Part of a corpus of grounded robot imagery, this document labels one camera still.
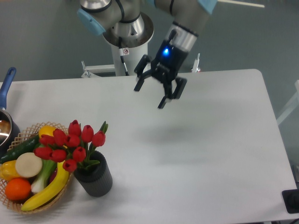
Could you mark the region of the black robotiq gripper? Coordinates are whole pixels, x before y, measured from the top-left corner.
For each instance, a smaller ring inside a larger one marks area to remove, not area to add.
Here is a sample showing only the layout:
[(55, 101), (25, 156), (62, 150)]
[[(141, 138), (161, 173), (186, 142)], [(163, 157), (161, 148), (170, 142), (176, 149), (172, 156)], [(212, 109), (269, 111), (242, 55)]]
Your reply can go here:
[[(178, 71), (186, 59), (188, 52), (163, 41), (153, 61), (148, 55), (143, 55), (137, 64), (134, 72), (137, 74), (137, 83), (134, 91), (139, 91), (144, 80), (152, 76), (160, 81), (164, 87), (164, 96), (158, 105), (163, 109), (167, 102), (173, 99), (180, 99), (186, 86), (187, 79), (178, 77)], [(172, 91), (172, 81), (176, 81), (176, 88)]]

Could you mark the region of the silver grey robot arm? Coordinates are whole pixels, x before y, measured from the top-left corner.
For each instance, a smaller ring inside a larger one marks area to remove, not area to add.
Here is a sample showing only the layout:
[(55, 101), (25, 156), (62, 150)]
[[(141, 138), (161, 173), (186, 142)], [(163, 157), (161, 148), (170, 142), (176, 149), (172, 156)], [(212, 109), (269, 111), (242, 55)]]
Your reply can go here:
[(214, 0), (152, 0), (150, 4), (173, 17), (173, 22), (154, 58), (148, 43), (154, 34), (151, 18), (141, 10), (140, 0), (82, 0), (78, 18), (92, 34), (110, 44), (115, 74), (137, 77), (139, 91), (149, 77), (164, 87), (159, 108), (179, 99), (187, 80), (178, 72), (209, 16)]

